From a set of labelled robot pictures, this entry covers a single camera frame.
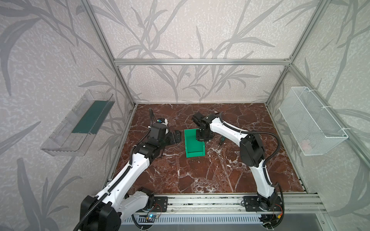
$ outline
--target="brown marble table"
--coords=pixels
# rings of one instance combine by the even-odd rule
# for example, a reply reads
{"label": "brown marble table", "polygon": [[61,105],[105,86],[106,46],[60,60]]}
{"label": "brown marble table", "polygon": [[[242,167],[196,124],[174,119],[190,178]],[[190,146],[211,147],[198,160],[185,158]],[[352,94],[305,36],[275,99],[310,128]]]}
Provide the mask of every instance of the brown marble table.
{"label": "brown marble table", "polygon": [[[241,162],[239,147],[226,139],[218,146],[221,135],[206,144],[206,155],[187,158],[184,129],[197,128],[191,117],[195,112],[207,115],[223,112],[223,119],[246,130],[276,133],[267,109],[262,103],[232,104],[140,104],[134,115],[126,143],[116,167],[117,174],[128,162],[131,147],[136,144],[149,125],[149,108],[156,118],[168,119],[171,131],[182,131],[182,142],[164,150],[162,158],[155,159],[129,190],[133,194],[139,187],[162,193],[253,193],[256,183],[248,166]],[[262,135],[266,154],[276,148],[272,136]],[[302,192],[302,186],[282,147],[279,154],[267,163],[273,183],[280,182],[285,192]]]}

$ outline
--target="green plastic bin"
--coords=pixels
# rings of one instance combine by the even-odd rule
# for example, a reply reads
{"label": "green plastic bin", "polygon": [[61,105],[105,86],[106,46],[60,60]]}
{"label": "green plastic bin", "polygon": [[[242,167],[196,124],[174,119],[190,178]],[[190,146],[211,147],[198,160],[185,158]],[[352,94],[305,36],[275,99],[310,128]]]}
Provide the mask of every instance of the green plastic bin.
{"label": "green plastic bin", "polygon": [[205,156],[206,147],[204,142],[196,140],[196,130],[198,129],[185,129],[185,152],[186,157]]}

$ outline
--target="robotic arm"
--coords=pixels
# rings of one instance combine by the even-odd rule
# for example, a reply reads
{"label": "robotic arm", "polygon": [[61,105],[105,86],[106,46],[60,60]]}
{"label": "robotic arm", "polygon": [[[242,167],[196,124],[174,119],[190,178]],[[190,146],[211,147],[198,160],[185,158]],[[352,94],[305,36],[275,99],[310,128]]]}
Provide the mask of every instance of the robotic arm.
{"label": "robotic arm", "polygon": [[126,194],[136,179],[157,158],[166,146],[181,142],[181,133],[169,132],[167,119],[159,118],[131,151],[129,162],[95,197],[87,196],[81,203],[80,221],[74,231],[117,231],[129,216],[154,204],[154,192],[140,188],[132,196]]}
{"label": "robotic arm", "polygon": [[[269,211],[275,204],[278,195],[272,186],[265,163],[274,156],[280,149],[279,138],[269,132],[248,132],[224,122],[221,113],[203,116],[197,112],[192,120],[200,128],[196,131],[198,141],[210,141],[213,139],[214,132],[228,138],[240,147],[240,158],[249,166],[257,185],[257,195],[259,207],[264,211]],[[278,139],[277,150],[268,158],[265,158],[265,148],[258,133],[267,133]]]}

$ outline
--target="transparent plastic container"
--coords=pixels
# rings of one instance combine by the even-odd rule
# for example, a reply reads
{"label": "transparent plastic container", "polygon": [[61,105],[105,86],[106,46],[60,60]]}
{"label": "transparent plastic container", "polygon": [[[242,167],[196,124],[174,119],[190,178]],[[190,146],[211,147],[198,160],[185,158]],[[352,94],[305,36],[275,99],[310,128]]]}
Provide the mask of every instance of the transparent plastic container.
{"label": "transparent plastic container", "polygon": [[52,156],[84,156],[114,102],[112,93],[87,90],[41,150]]}
{"label": "transparent plastic container", "polygon": [[279,110],[306,156],[323,155],[348,138],[308,87],[292,87]]}

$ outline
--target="wall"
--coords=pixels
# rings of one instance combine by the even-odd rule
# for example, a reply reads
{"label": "wall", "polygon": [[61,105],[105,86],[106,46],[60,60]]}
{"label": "wall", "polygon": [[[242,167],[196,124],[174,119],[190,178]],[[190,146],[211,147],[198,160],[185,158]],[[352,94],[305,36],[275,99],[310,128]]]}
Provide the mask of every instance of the wall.
{"label": "wall", "polygon": [[[318,0],[91,3],[115,58],[284,59]],[[279,70],[282,67],[121,66],[137,102],[265,102]]]}
{"label": "wall", "polygon": [[[79,1],[2,1],[0,15],[0,230],[72,230],[131,106]],[[40,150],[87,89],[116,102],[86,155]]]}
{"label": "wall", "polygon": [[[332,1],[295,60],[296,67],[369,147],[370,1]],[[370,172],[347,142],[304,156],[278,108],[292,86],[288,74],[269,109],[312,193],[319,193],[337,230],[370,226]]]}

